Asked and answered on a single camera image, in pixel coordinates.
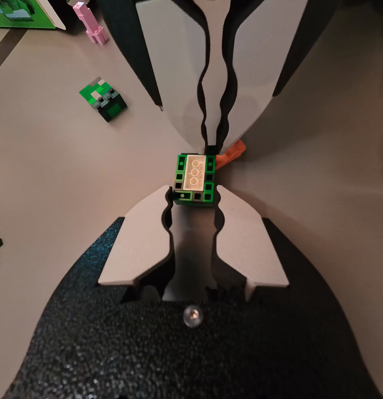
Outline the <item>pink lego pig figure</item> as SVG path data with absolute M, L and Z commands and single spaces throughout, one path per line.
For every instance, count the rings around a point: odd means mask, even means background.
M 95 18 L 91 9 L 82 1 L 78 1 L 73 6 L 73 10 L 78 18 L 83 22 L 86 28 L 86 34 L 90 38 L 91 42 L 105 45 L 109 37 L 105 29 L 99 25 L 99 22 Z

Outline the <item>green cube lego model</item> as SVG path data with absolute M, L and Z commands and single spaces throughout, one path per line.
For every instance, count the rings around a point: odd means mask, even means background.
M 79 94 L 106 122 L 110 122 L 128 108 L 121 94 L 101 77 L 82 88 Z

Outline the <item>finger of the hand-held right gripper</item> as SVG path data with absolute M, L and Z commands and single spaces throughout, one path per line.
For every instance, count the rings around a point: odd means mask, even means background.
M 237 94 L 223 148 L 231 147 L 271 101 L 306 0 L 265 0 L 238 27 L 232 66 Z
M 136 10 L 163 110 L 193 150 L 204 151 L 198 88 L 206 67 L 206 16 L 195 1 L 142 1 Z

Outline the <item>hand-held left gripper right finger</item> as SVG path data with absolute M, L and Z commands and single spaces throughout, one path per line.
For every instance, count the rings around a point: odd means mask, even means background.
M 219 300 L 249 301 L 257 287 L 286 288 L 289 280 L 259 212 L 218 185 L 211 273 Z

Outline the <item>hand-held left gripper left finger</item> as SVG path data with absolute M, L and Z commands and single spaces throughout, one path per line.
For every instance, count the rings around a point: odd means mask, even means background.
M 101 286 L 153 286 L 160 296 L 175 273 L 172 187 L 164 185 L 138 202 L 122 226 L 99 276 Z

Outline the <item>green lego box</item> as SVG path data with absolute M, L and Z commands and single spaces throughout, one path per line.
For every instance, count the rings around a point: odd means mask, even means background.
M 0 0 L 0 28 L 66 30 L 67 1 Z

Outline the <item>green white lego assembly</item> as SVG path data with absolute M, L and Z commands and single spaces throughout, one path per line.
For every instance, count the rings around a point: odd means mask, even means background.
M 173 201 L 179 206 L 213 207 L 215 199 L 214 155 L 179 154 Z

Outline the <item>orange brick separator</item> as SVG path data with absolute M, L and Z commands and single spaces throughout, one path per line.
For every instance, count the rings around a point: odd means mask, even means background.
M 221 155 L 216 155 L 215 170 L 218 170 L 219 168 L 240 157 L 245 150 L 246 146 L 243 141 L 240 139 L 237 140 L 226 152 Z

